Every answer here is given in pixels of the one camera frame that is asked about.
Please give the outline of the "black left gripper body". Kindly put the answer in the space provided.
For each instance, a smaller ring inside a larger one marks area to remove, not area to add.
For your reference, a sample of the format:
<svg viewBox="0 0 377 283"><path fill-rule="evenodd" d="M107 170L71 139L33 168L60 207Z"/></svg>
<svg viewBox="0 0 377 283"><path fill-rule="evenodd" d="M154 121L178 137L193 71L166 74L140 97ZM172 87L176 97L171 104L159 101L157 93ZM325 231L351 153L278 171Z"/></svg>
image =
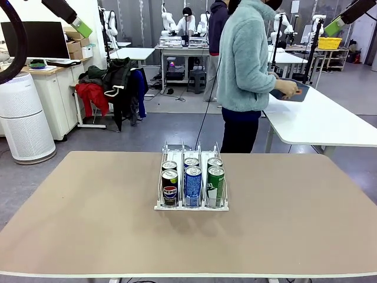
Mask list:
<svg viewBox="0 0 377 283"><path fill-rule="evenodd" d="M72 24L77 18L77 13L65 0L42 0L41 2L54 15L63 19L68 24Z"/></svg>

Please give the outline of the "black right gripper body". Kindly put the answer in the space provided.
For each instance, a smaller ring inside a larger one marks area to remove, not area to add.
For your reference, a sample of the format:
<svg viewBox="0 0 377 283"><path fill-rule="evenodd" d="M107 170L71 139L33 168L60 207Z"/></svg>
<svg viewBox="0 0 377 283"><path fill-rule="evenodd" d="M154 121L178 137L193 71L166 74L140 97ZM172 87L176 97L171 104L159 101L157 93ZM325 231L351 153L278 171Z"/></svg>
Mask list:
<svg viewBox="0 0 377 283"><path fill-rule="evenodd" d="M354 0L340 14L340 17L345 24L352 24L375 5L375 0Z"/></svg>

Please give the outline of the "person's right hand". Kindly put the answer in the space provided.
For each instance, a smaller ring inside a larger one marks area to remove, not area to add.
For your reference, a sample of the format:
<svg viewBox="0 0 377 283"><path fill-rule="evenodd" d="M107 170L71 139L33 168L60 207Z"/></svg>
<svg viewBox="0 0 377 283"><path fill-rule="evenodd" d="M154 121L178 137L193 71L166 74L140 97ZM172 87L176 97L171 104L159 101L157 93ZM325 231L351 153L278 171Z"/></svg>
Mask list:
<svg viewBox="0 0 377 283"><path fill-rule="evenodd" d="M276 80L275 89L282 93L283 99L291 98L299 92L297 84L289 80Z"/></svg>

